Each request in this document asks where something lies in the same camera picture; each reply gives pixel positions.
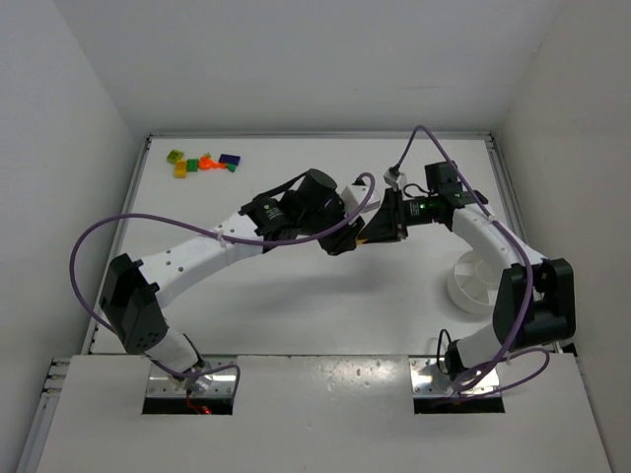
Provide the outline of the yellow long lego brick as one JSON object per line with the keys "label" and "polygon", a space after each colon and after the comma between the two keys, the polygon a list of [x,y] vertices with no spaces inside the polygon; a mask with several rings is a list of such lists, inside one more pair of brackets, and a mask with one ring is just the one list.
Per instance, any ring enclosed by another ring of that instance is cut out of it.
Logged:
{"label": "yellow long lego brick", "polygon": [[186,178],[187,175],[187,160],[178,160],[175,162],[174,177]]}

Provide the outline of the lime green lego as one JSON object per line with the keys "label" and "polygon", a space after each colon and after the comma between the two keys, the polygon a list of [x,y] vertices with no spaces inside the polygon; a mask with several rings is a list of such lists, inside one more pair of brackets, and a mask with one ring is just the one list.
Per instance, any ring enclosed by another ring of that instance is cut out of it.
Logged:
{"label": "lime green lego", "polygon": [[171,150],[167,155],[167,161],[174,165],[177,161],[183,158],[183,152],[180,150]]}

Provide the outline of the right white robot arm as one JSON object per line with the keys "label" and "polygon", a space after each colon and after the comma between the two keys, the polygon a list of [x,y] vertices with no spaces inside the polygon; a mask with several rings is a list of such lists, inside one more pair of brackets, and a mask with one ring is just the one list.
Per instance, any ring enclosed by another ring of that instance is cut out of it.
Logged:
{"label": "right white robot arm", "polygon": [[472,335],[449,343],[443,365],[465,387],[473,369],[492,366],[508,353],[569,339],[576,332],[574,271],[564,258],[551,259],[506,229],[487,199],[466,188],[456,167],[425,167],[429,193],[405,198],[386,191],[381,208],[359,233],[361,243],[399,242],[414,226],[442,224],[486,263],[499,288],[492,320]]}

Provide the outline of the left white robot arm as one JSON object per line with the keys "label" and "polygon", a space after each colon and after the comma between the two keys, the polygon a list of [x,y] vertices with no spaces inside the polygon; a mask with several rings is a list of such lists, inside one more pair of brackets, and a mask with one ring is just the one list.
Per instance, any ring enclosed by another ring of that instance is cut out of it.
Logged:
{"label": "left white robot arm", "polygon": [[105,274],[100,307],[126,353],[143,355],[179,383],[210,370],[184,334],[170,327],[163,310],[177,297],[229,266],[279,246],[317,241],[329,255],[356,248],[375,203],[375,179],[360,174],[342,192],[318,169],[261,192],[212,230],[137,260],[123,253]]}

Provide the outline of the white round divided container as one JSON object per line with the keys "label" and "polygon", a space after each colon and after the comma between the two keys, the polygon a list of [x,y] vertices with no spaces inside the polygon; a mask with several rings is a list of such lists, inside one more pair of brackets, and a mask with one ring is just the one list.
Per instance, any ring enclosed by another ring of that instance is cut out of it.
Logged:
{"label": "white round divided container", "polygon": [[463,253],[447,273],[451,301],[472,319],[492,316],[500,286],[500,273],[475,251]]}

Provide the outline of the blue flat lego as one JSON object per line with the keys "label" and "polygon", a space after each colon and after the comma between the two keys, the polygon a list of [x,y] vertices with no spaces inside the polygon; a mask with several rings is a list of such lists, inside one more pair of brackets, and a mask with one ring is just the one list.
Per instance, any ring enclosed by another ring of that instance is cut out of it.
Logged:
{"label": "blue flat lego", "polygon": [[241,157],[238,155],[221,154],[219,162],[227,165],[238,166],[240,164]]}

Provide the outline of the orange lego piece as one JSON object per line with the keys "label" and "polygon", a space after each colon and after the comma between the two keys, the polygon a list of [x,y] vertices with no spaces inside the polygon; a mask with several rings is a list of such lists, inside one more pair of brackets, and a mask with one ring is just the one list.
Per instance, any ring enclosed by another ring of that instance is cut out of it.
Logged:
{"label": "orange lego piece", "polygon": [[198,168],[201,170],[225,169],[225,163],[215,162],[210,156],[202,156],[198,161]]}

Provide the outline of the green square lego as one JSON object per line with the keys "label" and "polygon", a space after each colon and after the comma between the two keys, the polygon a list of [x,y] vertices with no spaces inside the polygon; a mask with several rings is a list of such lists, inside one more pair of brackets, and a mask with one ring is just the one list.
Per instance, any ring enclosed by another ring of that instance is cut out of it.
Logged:
{"label": "green square lego", "polygon": [[199,161],[197,159],[188,159],[186,161],[187,172],[197,172],[199,169]]}

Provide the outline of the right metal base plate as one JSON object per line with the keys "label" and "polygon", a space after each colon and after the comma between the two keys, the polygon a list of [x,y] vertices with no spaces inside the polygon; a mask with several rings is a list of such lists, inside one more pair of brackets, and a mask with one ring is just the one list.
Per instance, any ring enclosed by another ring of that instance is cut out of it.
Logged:
{"label": "right metal base plate", "polygon": [[499,376],[497,371],[493,370],[472,388],[462,393],[455,393],[452,388],[452,381],[439,370],[435,358],[412,357],[408,359],[408,363],[414,400],[495,395],[495,391],[500,388]]}

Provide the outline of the metal base plate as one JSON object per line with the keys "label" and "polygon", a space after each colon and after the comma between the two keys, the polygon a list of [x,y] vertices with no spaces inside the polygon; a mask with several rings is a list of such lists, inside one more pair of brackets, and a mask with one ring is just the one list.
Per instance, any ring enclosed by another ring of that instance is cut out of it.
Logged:
{"label": "metal base plate", "polygon": [[493,370],[472,388],[462,393],[455,393],[452,388],[452,381],[439,370],[435,358],[412,357],[408,359],[408,363],[414,400],[495,395],[495,391],[500,388],[499,376],[497,371]]}
{"label": "metal base plate", "polygon": [[235,392],[237,383],[237,357],[211,357],[204,359],[202,371],[212,371],[197,379],[186,378],[176,380],[171,374],[151,365],[146,385],[148,399],[184,400],[190,392],[195,400],[230,399]]}

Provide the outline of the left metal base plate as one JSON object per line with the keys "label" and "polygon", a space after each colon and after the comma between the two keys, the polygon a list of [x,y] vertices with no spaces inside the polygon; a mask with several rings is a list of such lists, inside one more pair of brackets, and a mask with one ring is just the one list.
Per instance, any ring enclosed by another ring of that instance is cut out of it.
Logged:
{"label": "left metal base plate", "polygon": [[148,399],[184,400],[190,392],[195,400],[230,399],[235,392],[237,383],[237,357],[211,357],[204,359],[202,371],[212,371],[197,379],[186,378],[176,380],[171,374],[151,365],[146,385]]}

